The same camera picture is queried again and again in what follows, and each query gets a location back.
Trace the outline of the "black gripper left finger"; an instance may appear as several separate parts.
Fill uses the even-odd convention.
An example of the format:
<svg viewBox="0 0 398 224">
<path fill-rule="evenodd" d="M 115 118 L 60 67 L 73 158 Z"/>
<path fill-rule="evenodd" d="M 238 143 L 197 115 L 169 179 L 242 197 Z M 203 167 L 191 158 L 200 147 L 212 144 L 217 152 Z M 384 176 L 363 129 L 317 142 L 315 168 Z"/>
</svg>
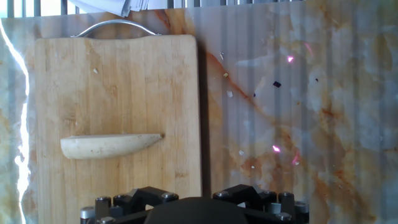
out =
<svg viewBox="0 0 398 224">
<path fill-rule="evenodd" d="M 179 195 L 155 187 L 132 189 L 113 197 L 100 196 L 93 206 L 80 209 L 80 224 L 142 223 L 146 206 L 156 207 L 179 199 Z"/>
</svg>

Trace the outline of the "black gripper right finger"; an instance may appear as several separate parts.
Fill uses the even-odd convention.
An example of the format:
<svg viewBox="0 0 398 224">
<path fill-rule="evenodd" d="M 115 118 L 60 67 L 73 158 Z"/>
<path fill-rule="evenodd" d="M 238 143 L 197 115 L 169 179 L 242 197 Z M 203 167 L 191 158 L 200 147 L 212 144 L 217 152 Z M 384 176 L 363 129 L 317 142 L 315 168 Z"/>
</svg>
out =
<svg viewBox="0 0 398 224">
<path fill-rule="evenodd" d="M 256 186 L 235 185 L 213 194 L 214 200 L 244 204 L 239 211 L 247 223 L 291 223 L 308 224 L 309 204 L 295 199 L 291 192 L 277 193 L 261 190 Z"/>
</svg>

